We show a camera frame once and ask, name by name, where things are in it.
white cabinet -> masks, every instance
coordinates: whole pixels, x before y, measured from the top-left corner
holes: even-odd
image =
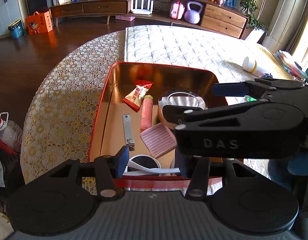
[[[22,19],[18,0],[0,0],[0,36],[9,32],[8,25]]]

kettlebell handle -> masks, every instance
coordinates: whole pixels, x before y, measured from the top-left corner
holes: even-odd
[[[200,4],[199,2],[195,2],[195,1],[189,1],[189,2],[187,3],[187,10],[190,10],[190,9],[191,9],[191,8],[190,8],[190,4],[196,4],[196,5],[198,5],[198,6],[200,7],[200,9],[199,9],[199,11],[198,11],[198,14],[200,14],[200,13],[203,11],[203,5]]]

clear plastic water bottle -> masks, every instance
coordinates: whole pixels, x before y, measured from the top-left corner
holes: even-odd
[[[7,114],[6,121],[1,119],[2,114]],[[23,130],[12,120],[8,120],[8,113],[0,114],[0,139],[13,151],[20,153]]]

pink ribbed case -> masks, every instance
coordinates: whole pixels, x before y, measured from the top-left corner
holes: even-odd
[[[140,137],[154,158],[169,152],[177,145],[175,135],[163,123],[141,132]]]

gray ribbed panel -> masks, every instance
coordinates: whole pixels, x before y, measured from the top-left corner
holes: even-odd
[[[128,191],[121,200],[101,204],[91,220],[58,236],[16,232],[11,240],[297,240],[286,231],[248,236],[215,220],[202,202],[186,200],[180,191]]]

